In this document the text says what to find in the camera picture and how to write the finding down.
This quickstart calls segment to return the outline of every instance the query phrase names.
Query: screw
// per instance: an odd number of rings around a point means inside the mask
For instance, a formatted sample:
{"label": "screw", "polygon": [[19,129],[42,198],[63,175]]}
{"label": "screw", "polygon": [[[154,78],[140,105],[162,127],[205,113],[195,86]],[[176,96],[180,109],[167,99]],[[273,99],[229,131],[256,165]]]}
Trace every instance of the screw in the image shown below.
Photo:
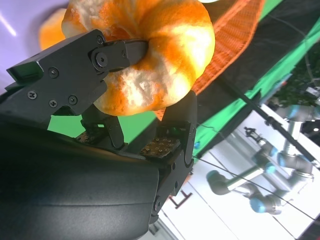
{"label": "screw", "polygon": [[108,65],[108,58],[107,56],[103,53],[103,52],[99,52],[96,56],[95,56],[95,61],[96,63],[104,68],[105,66]]}
{"label": "screw", "polygon": [[157,212],[160,206],[161,206],[160,197],[156,196],[155,202],[153,204],[153,210]]}
{"label": "screw", "polygon": [[77,102],[78,102],[78,99],[76,96],[74,96],[74,95],[69,96],[69,104],[76,105]]}
{"label": "screw", "polygon": [[55,108],[58,105],[58,103],[56,100],[50,100],[49,105],[50,105],[50,107]]}
{"label": "screw", "polygon": [[49,73],[50,78],[53,78],[53,79],[55,79],[59,76],[59,71],[55,67],[50,67],[48,69],[48,73]]}
{"label": "screw", "polygon": [[31,100],[35,100],[37,98],[37,93],[35,91],[28,91],[28,98]]}
{"label": "screw", "polygon": [[100,35],[96,36],[96,42],[98,44],[103,44],[105,42],[104,38]]}

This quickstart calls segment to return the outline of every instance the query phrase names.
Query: cable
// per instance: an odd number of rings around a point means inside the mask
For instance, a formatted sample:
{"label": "cable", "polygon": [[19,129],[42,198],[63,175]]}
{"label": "cable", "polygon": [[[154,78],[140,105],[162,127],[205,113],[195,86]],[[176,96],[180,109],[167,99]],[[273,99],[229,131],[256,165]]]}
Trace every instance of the cable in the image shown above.
{"label": "cable", "polygon": [[320,224],[320,221],[318,221],[317,219],[313,218],[312,216],[310,216],[310,215],[307,214],[306,212],[304,212],[304,211],[302,211],[301,209],[299,209],[298,207],[294,206],[291,202],[285,200],[283,197],[280,197],[279,195],[275,194],[274,192],[270,191],[269,189],[267,189],[267,188],[265,188],[265,187],[263,187],[263,186],[255,183],[255,182],[253,182],[253,181],[251,181],[251,180],[248,180],[248,179],[246,179],[246,178],[244,178],[244,177],[242,177],[242,176],[240,176],[240,175],[238,175],[238,174],[235,174],[235,173],[233,173],[233,172],[231,172],[231,171],[229,171],[229,170],[226,170],[226,169],[224,169],[223,167],[220,167],[220,166],[218,166],[218,165],[215,165],[215,164],[213,164],[213,163],[211,163],[211,162],[208,162],[208,161],[203,160],[203,159],[201,159],[201,158],[198,158],[198,157],[196,157],[196,156],[193,156],[193,157],[196,158],[196,159],[198,159],[198,160],[200,160],[200,161],[202,161],[202,162],[204,162],[204,163],[206,163],[206,164],[209,164],[209,165],[211,165],[211,166],[213,166],[213,167],[216,167],[216,168],[218,168],[218,169],[220,169],[220,170],[222,170],[222,171],[225,171],[225,172],[227,172],[227,173],[229,173],[229,174],[231,174],[231,175],[235,175],[236,177],[239,177],[239,178],[241,178],[241,179],[243,179],[243,180],[246,180],[247,182],[249,182],[249,183],[251,183],[251,184],[256,185],[257,187],[259,187],[259,188],[267,191],[268,193],[270,193],[270,194],[278,197],[279,199],[285,201],[287,204],[289,204],[290,206],[292,206],[293,208],[295,208],[296,210],[298,210],[299,212],[301,212],[302,214],[304,214],[305,216],[307,216],[308,218],[310,218],[311,220],[313,220],[316,224]]}
{"label": "cable", "polygon": [[272,18],[272,19],[274,19],[274,20],[277,20],[278,22],[281,22],[281,23],[287,25],[288,27],[292,28],[293,30],[296,30],[298,33],[300,33],[300,34],[304,37],[303,40],[304,40],[305,47],[306,47],[306,50],[307,50],[306,54],[304,55],[304,61],[305,61],[306,70],[307,70],[307,72],[308,72],[308,74],[309,74],[309,77],[310,77],[310,79],[311,79],[311,82],[314,83],[314,85],[317,86],[318,83],[316,83],[315,81],[320,80],[320,78],[319,78],[319,77],[318,77],[318,78],[315,78],[314,75],[313,75],[313,73],[312,73],[312,70],[311,70],[311,68],[310,68],[309,55],[308,55],[309,46],[308,46],[308,43],[307,43],[307,41],[306,41],[306,40],[307,40],[307,35],[306,35],[303,31],[301,31],[300,29],[298,29],[297,27],[293,26],[291,23],[289,23],[289,22],[287,22],[287,21],[285,21],[285,20],[282,20],[282,19],[280,19],[280,18],[278,18],[278,17],[276,17],[276,16],[273,16],[273,15],[271,15],[271,14],[269,14],[269,16],[270,16],[270,18]]}

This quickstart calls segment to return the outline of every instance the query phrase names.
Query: orange bagel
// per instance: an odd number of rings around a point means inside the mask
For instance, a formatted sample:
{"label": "orange bagel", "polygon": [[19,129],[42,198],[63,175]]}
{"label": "orange bagel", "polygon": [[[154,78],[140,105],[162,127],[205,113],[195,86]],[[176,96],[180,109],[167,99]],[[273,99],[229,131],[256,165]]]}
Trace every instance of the orange bagel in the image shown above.
{"label": "orange bagel", "polygon": [[93,29],[107,41],[149,41],[138,64],[104,79],[107,91],[94,104],[114,116],[156,111],[181,100],[215,48],[209,14],[197,0],[70,0],[62,21],[65,37]]}

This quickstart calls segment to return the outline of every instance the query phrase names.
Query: orange netting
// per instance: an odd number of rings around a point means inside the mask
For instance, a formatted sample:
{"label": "orange netting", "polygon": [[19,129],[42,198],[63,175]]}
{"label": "orange netting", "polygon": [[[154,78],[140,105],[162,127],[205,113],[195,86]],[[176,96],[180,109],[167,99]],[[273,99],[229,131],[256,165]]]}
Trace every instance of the orange netting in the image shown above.
{"label": "orange netting", "polygon": [[[210,64],[192,90],[198,95],[247,48],[253,38],[265,0],[219,0],[204,3],[215,33],[215,50]],[[161,120],[165,109],[156,111]]]}

